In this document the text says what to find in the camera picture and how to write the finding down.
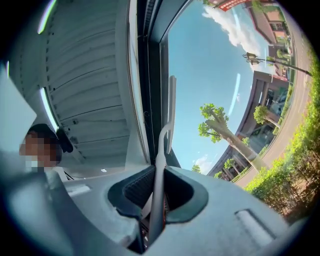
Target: road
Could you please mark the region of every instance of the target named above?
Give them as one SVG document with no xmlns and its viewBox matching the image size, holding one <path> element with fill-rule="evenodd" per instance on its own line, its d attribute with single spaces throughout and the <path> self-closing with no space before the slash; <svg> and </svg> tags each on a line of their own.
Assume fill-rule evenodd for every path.
<svg viewBox="0 0 320 256">
<path fill-rule="evenodd" d="M 302 30 L 299 28 L 295 20 L 285 11 L 288 28 L 291 33 L 291 38 L 294 40 L 296 50 L 296 64 L 299 68 L 309 70 L 310 60 L 308 57 L 307 44 L 302 36 Z M 263 156 L 263 161 L 267 166 L 271 167 L 272 162 L 280 156 L 283 156 L 286 146 L 292 139 L 298 125 L 303 121 L 304 112 L 309 98 L 309 88 L 307 82 L 310 77 L 303 72 L 298 71 L 296 84 L 293 91 L 293 100 L 281 129 L 272 144 L 268 147 L 267 152 Z M 236 184 L 244 188 L 255 176 L 257 171 L 251 168 L 245 176 L 239 179 Z"/>
</svg>

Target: sky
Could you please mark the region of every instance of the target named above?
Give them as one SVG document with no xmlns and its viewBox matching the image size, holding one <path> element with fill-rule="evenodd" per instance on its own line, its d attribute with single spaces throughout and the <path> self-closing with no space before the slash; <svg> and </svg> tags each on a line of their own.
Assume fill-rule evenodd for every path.
<svg viewBox="0 0 320 256">
<path fill-rule="evenodd" d="M 200 107 L 224 107 L 235 133 L 248 104 L 254 69 L 273 72 L 263 63 L 250 65 L 242 55 L 251 52 L 264 58 L 268 43 L 241 4 L 224 12 L 194 0 L 170 29 L 168 44 L 169 75 L 176 77 L 172 148 L 183 169 L 198 164 L 206 175 L 228 143 L 213 144 L 199 136 L 198 125 L 205 121 Z"/>
</svg>

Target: black hair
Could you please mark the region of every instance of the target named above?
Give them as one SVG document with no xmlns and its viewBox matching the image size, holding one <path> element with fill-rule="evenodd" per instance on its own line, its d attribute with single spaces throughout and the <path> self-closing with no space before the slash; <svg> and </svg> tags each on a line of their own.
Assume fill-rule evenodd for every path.
<svg viewBox="0 0 320 256">
<path fill-rule="evenodd" d="M 56 134 L 45 123 L 39 123 L 31 126 L 31 128 L 28 130 L 28 134 L 31 132 L 37 133 L 37 136 L 39 138 L 49 139 L 50 144 L 55 145 L 55 150 L 56 150 L 55 161 L 56 161 L 56 164 L 58 165 L 62 159 L 62 148 Z"/>
</svg>

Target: windshield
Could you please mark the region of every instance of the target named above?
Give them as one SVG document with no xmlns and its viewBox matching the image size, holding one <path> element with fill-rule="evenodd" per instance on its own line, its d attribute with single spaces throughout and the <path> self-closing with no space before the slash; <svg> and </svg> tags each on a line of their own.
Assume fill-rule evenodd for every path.
<svg viewBox="0 0 320 256">
<path fill-rule="evenodd" d="M 310 182 L 289 170 L 301 168 L 292 150 L 307 126 L 312 48 L 277 2 L 191 1 L 169 31 L 168 48 L 176 77 L 172 148 L 182 168 L 250 192 L 271 172 L 294 176 L 297 191 Z"/>
</svg>

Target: building facade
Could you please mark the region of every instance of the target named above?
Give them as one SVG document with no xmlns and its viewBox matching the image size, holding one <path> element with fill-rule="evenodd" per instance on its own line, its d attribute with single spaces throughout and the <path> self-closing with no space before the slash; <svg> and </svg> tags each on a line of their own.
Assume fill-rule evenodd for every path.
<svg viewBox="0 0 320 256">
<path fill-rule="evenodd" d="M 284 81 L 281 77 L 260 71 L 254 71 L 253 73 L 248 104 L 235 135 L 241 140 L 248 137 L 249 146 L 257 154 L 273 140 L 275 125 L 268 121 L 264 122 L 264 124 L 257 123 L 254 119 L 255 109 L 257 106 L 266 106 L 268 109 L 267 117 L 278 122 L 286 101 L 288 88 L 289 82 Z M 214 176 L 217 172 L 222 171 L 228 176 L 228 180 L 237 176 L 237 172 L 233 167 L 229 170 L 224 168 L 225 162 L 230 158 L 234 159 L 235 167 L 239 172 L 250 166 L 249 162 L 237 150 L 228 146 L 207 175 Z"/>
<path fill-rule="evenodd" d="M 264 6 L 277 5 L 273 2 L 261 1 Z M 287 29 L 284 23 L 284 17 L 279 8 L 273 11 L 261 11 L 253 7 L 252 1 L 244 3 L 253 25 L 263 38 L 271 45 L 284 45 L 284 39 L 287 37 Z"/>
</svg>

